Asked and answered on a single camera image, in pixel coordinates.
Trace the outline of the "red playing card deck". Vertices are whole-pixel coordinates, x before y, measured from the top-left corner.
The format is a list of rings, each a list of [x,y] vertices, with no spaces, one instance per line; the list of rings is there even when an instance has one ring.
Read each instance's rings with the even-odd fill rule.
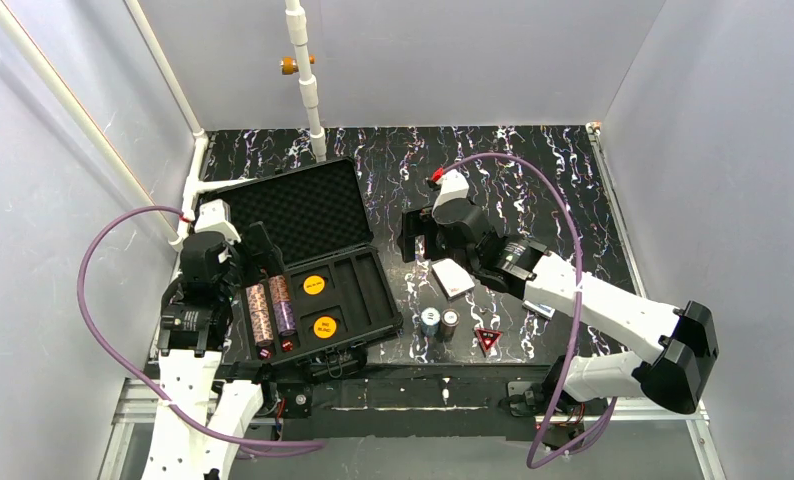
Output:
[[[448,300],[456,299],[475,288],[472,276],[453,259],[433,263],[432,271]]]

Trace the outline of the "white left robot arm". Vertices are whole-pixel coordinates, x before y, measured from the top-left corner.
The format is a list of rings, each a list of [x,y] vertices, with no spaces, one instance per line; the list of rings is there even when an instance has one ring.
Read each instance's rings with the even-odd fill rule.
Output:
[[[237,439],[264,403],[252,378],[231,380],[209,407],[232,299],[249,282],[281,272],[281,251],[260,222],[244,234],[221,228],[191,234],[180,270],[161,300],[158,400],[145,479],[226,479]]]

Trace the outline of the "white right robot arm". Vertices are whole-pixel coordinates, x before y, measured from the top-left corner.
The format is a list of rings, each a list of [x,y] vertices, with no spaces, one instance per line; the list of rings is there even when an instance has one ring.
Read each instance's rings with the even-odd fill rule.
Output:
[[[582,296],[581,322],[626,347],[626,352],[571,359],[568,372],[557,360],[546,378],[553,391],[563,383],[569,402],[644,397],[668,411],[692,414],[701,400],[719,346],[712,311],[690,301],[685,307],[635,295],[575,267],[545,245],[521,234],[503,235],[471,200],[449,200],[403,212],[398,245],[404,262],[414,260],[422,237],[424,258],[452,259],[482,285],[566,315]]]

